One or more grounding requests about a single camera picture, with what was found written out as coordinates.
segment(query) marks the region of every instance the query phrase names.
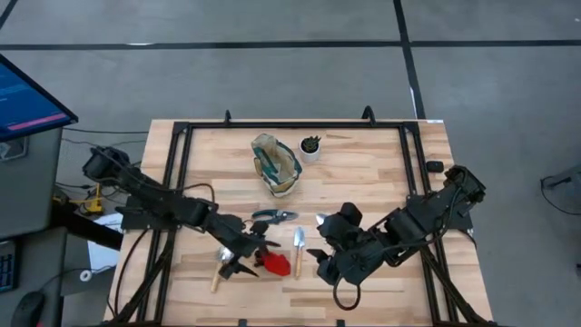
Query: monitor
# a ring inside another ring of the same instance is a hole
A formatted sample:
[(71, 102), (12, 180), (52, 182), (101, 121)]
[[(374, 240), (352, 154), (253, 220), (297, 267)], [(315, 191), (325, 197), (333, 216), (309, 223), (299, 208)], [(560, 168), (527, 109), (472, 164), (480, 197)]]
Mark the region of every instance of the monitor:
[(25, 154), (24, 136), (77, 121), (75, 114), (0, 54), (0, 161)]

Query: wooden table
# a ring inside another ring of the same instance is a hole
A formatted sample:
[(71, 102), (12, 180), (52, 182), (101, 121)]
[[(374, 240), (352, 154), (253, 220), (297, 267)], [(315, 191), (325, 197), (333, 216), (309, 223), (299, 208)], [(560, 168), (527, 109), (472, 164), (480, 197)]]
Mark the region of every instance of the wooden table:
[[(143, 172), (162, 180), (174, 121), (152, 122), (145, 152)], [(440, 160), (446, 169), (452, 164), (444, 124), (420, 122), (426, 160)], [(297, 153), (298, 142), (308, 135), (319, 135), (321, 156), (318, 162), (303, 165), (303, 174), (293, 193), (277, 199), (270, 195), (257, 177), (252, 163), (251, 141), (260, 133), (275, 135)], [(421, 190), (418, 163), (411, 137), (409, 148), (415, 167), (416, 183)], [(180, 162), (177, 154), (174, 171)], [(177, 173), (173, 173), (175, 186)], [(432, 188), (437, 190), (443, 174), (430, 174)], [(296, 226), (306, 233), (306, 248), (329, 249), (318, 231), (315, 213), (335, 213), (343, 202), (354, 202), (363, 212), (362, 227), (367, 228), (398, 206), (408, 195), (399, 135), (392, 129), (362, 130), (196, 130), (185, 184), (211, 183), (221, 213), (233, 213), (242, 219), (260, 209), (278, 208), (298, 212), (292, 222), (272, 226), (267, 238), (282, 244), (279, 253), (291, 260), (292, 236)], [(187, 191), (188, 195), (209, 198), (204, 189)], [(127, 233), (123, 239), (122, 263), (139, 231)], [(120, 303), (133, 295), (143, 279), (150, 246), (148, 233), (137, 246), (123, 277)], [(467, 301), (484, 318), (491, 319), (487, 294), (480, 273), (474, 245), (466, 236), (453, 231), (444, 237), (451, 278)], [(172, 273), (163, 316), (164, 325), (235, 325), (248, 319), (250, 325), (334, 325), (344, 319), (347, 325), (430, 325), (426, 286), (420, 256), (414, 255), (398, 268), (383, 265), (361, 285), (359, 307), (344, 312), (333, 302), (331, 289), (317, 274), (313, 257), (302, 260), (302, 276), (278, 277), (254, 269), (261, 278), (238, 274), (222, 282), (215, 294), (210, 293), (215, 269), (215, 253), (219, 244), (209, 234), (189, 229), (177, 233), (172, 259)], [(120, 271), (117, 267), (110, 301)], [(442, 318), (446, 319), (443, 293), (438, 284), (438, 300)], [(158, 287), (152, 287), (148, 317), (153, 317)], [(355, 288), (342, 283), (339, 297), (352, 302)], [(105, 319), (110, 318), (107, 312)]]

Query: small potted plant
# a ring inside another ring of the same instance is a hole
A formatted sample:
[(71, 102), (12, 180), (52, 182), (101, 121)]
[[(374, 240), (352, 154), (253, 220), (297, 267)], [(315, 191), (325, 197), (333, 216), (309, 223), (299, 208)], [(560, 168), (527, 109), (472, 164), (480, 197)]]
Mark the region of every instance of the small potted plant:
[(319, 159), (320, 154), (320, 137), (311, 136), (302, 139), (299, 144), (300, 148), (300, 158), (306, 164), (312, 163)]

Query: white pot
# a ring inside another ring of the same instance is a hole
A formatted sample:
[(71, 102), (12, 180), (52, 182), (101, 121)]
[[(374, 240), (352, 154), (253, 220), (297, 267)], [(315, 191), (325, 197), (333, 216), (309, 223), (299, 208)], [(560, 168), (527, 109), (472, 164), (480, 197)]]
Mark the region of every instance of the white pot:
[(319, 143), (319, 147), (317, 148), (317, 151), (315, 151), (312, 154), (308, 154), (308, 153), (304, 152), (302, 150), (302, 146), (300, 146), (301, 143), (302, 143), (302, 140), (299, 141), (299, 151), (300, 151), (301, 160), (306, 164), (310, 164), (312, 162), (317, 161), (317, 159), (319, 159), (319, 155), (320, 155), (320, 143)]

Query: computer mouse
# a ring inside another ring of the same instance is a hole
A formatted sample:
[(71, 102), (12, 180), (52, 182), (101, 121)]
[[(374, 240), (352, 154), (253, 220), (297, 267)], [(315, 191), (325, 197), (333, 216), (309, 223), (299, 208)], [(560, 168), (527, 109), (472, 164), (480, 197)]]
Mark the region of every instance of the computer mouse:
[(36, 327), (43, 312), (44, 294), (29, 292), (20, 300), (12, 314), (10, 327)]

